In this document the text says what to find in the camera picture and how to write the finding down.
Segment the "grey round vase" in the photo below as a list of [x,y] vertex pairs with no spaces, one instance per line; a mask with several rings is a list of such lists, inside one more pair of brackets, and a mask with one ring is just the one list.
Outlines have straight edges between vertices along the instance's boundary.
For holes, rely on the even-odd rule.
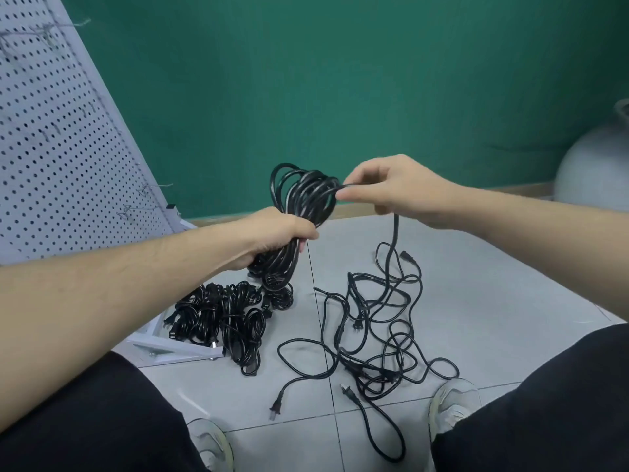
[[629,99],[616,102],[614,116],[568,150],[554,181],[555,201],[629,213]]

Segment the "person's black trouser leg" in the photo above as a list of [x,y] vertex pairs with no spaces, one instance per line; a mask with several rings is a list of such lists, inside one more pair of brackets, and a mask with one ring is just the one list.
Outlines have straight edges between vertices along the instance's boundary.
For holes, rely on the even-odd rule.
[[431,443],[435,472],[629,472],[629,324],[590,333]]
[[0,472],[207,472],[182,413],[108,352],[6,431]]

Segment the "person's right hand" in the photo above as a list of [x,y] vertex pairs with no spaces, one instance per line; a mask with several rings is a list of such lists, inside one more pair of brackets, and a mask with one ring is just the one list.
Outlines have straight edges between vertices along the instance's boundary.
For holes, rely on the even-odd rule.
[[379,215],[397,214],[435,229],[458,229],[457,202],[464,187],[434,173],[407,155],[378,157],[359,164],[344,186],[385,184],[388,204],[373,205]]

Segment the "white perforated pegboard panel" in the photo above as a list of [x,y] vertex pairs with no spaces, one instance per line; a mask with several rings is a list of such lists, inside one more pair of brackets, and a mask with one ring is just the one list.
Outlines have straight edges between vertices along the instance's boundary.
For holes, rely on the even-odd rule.
[[[194,229],[162,191],[61,0],[0,0],[0,266]],[[159,205],[116,215],[123,204]]]

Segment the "person's white shoe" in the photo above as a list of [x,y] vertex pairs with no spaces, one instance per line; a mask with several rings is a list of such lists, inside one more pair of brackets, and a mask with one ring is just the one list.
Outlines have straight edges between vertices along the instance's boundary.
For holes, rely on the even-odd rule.
[[445,382],[429,404],[429,439],[452,430],[459,421],[480,410],[483,404],[476,387],[468,380],[455,378]]
[[223,430],[213,421],[197,418],[187,423],[191,440],[210,472],[235,472],[232,446]]

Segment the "person's white left shoe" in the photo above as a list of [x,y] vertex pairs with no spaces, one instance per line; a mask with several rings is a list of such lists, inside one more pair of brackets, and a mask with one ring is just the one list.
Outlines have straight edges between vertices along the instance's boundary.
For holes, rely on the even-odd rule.
[[232,446],[223,430],[213,421],[197,418],[187,423],[191,440],[210,472],[235,472]]

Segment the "person's left hand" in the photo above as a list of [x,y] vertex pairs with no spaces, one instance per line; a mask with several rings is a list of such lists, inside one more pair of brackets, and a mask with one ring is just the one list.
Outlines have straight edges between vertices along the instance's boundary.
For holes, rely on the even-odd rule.
[[[273,219],[276,214],[286,213],[281,213],[275,207],[268,207],[234,222],[233,228],[238,234],[243,250],[241,255],[226,267],[228,270],[245,269],[253,263],[257,255],[273,252],[292,242],[292,240],[290,242],[273,241]],[[303,251],[305,242],[306,240],[297,240],[298,252]]]

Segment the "person's right forearm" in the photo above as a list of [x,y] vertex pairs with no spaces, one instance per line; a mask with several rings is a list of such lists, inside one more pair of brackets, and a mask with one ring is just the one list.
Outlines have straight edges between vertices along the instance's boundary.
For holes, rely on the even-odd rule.
[[629,322],[629,213],[451,186],[447,225]]

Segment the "person's white right shoe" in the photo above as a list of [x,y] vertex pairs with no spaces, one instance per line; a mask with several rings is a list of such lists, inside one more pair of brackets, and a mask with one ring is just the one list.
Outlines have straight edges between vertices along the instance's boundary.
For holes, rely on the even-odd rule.
[[429,439],[452,430],[459,421],[480,410],[483,404],[476,387],[468,380],[455,378],[445,382],[429,404]]

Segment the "person's black trouser right leg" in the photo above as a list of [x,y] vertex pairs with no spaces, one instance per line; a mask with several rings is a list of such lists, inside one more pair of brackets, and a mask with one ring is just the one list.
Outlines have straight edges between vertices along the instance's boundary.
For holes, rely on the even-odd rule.
[[629,472],[629,324],[590,333],[431,443],[435,472]]

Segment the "person's left forearm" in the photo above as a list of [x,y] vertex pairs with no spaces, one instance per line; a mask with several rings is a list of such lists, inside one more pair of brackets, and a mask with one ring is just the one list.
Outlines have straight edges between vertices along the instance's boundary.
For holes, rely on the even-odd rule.
[[233,223],[0,267],[0,431],[251,246]]

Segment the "person's black trouser left leg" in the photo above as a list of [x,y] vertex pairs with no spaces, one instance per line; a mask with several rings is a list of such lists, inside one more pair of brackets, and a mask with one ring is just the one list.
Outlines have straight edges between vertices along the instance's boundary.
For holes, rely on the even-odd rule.
[[0,472],[207,472],[182,413],[108,352],[6,431]]

